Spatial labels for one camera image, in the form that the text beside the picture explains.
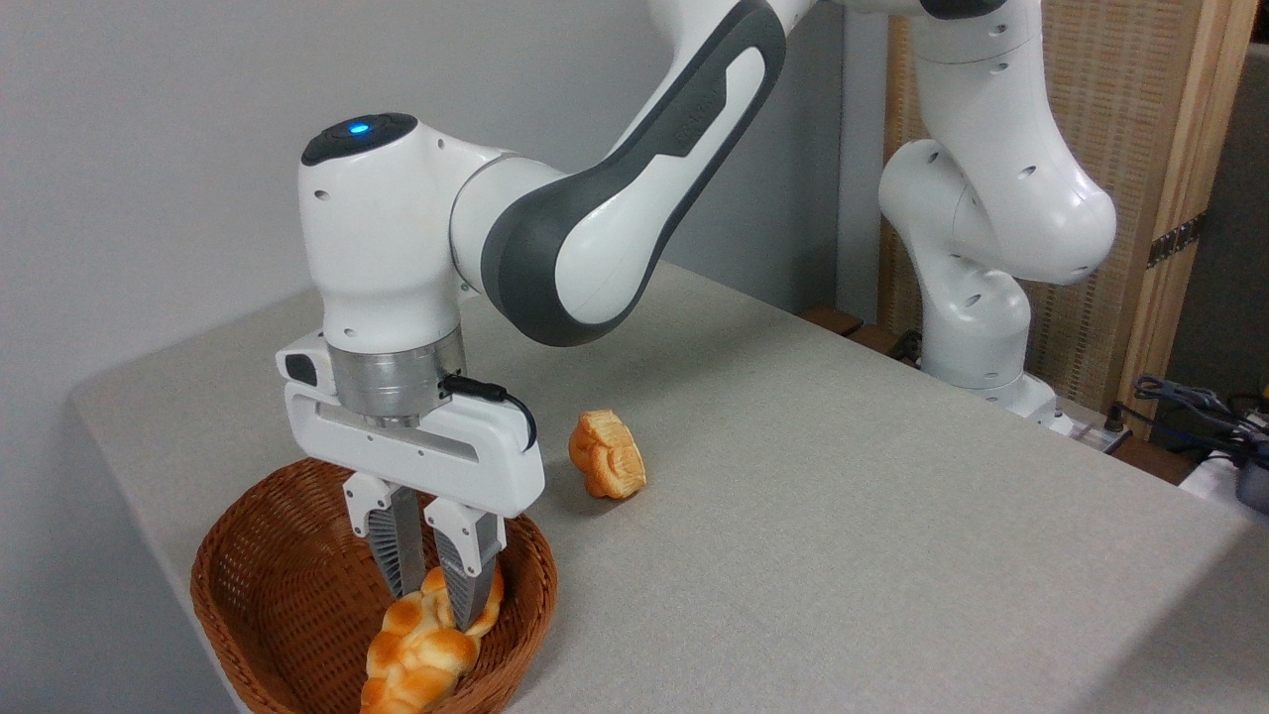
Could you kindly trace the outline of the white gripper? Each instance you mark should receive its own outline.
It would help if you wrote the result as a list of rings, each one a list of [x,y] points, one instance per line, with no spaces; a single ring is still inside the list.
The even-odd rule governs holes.
[[[424,516],[456,628],[470,629],[489,604],[496,555],[508,545],[504,517],[519,516],[544,488],[522,410],[454,394],[416,426],[374,426],[340,405],[317,334],[282,349],[275,363],[288,380],[294,441],[308,457],[359,471],[343,484],[346,511],[393,599],[416,592],[426,574],[412,490],[439,497]]]

